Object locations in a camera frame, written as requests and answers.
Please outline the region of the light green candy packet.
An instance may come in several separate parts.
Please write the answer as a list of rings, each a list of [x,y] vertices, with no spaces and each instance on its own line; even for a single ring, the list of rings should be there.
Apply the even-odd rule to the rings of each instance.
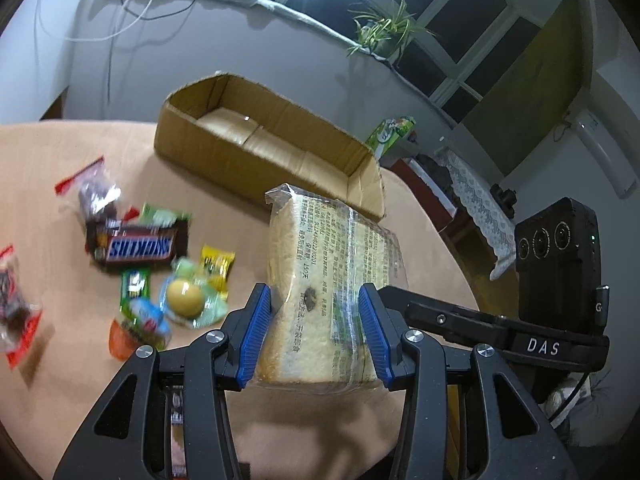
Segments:
[[[146,226],[171,226],[177,220],[190,221],[190,212],[178,211],[144,203],[137,222]]]

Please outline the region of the potted spider plant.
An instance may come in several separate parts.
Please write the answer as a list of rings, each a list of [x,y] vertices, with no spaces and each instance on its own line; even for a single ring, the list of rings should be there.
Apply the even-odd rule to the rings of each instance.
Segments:
[[[398,63],[416,35],[427,34],[437,37],[436,32],[416,21],[408,11],[406,0],[390,2],[395,6],[391,14],[385,14],[373,6],[364,11],[352,11],[356,40],[355,44],[346,50],[348,58],[361,52]]]

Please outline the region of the red dried fruit packet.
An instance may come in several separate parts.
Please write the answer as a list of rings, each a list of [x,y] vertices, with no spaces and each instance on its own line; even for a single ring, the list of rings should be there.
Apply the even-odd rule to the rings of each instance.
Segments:
[[[20,285],[14,246],[1,249],[1,353],[14,370],[29,352],[41,320],[42,309],[31,304]]]

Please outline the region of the packaged sliced bread loaf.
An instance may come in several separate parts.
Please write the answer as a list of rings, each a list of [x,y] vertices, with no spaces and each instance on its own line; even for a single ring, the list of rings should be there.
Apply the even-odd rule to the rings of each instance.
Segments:
[[[254,378],[333,394],[378,385],[358,313],[362,285],[406,284],[396,235],[339,200],[282,184],[266,194],[272,321]]]

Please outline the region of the yellow candy packet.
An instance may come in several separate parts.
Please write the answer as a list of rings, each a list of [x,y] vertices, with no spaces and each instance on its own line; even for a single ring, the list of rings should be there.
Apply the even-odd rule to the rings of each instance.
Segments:
[[[204,245],[201,249],[200,266],[207,284],[221,295],[228,294],[228,274],[234,260],[234,252],[226,252],[209,245]]]

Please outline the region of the open cardboard box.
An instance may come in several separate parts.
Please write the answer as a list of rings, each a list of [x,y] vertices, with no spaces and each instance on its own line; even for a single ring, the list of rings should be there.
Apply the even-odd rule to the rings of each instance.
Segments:
[[[172,92],[160,108],[154,150],[255,204],[288,183],[374,221],[385,214],[380,166],[364,144],[239,75],[216,73]]]

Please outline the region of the Snickers chocolate bar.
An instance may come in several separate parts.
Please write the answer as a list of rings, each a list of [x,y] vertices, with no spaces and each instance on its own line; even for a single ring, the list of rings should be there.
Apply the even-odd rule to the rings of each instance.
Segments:
[[[189,221],[169,226],[120,220],[86,223],[86,249],[93,262],[105,270],[130,266],[164,266],[185,257],[189,246]]]

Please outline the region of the green egg jelly cup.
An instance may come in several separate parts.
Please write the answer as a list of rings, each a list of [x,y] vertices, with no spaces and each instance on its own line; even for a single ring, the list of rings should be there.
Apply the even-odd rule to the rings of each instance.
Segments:
[[[158,294],[163,315],[194,330],[221,322],[229,312],[228,294],[221,295],[207,284],[200,263],[182,257],[171,263],[171,269]]]

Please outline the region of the red clear snack bag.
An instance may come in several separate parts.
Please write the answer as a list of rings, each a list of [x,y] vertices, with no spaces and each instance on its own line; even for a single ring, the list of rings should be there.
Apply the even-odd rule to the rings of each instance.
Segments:
[[[75,209],[82,224],[118,216],[122,189],[108,174],[103,156],[58,182],[54,192]]]

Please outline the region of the white lace cloth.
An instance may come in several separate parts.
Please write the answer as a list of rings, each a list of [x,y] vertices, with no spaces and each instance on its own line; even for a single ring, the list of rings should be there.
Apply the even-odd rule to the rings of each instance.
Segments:
[[[449,171],[454,194],[494,252],[489,279],[497,281],[516,259],[513,222],[492,197],[489,184],[451,148],[440,148],[435,159]]]

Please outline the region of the green tissue box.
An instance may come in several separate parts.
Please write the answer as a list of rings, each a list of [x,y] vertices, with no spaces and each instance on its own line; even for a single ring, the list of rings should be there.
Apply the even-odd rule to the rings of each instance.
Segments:
[[[380,160],[398,140],[413,133],[415,126],[416,121],[411,116],[384,119],[367,137],[364,145],[376,160]]]

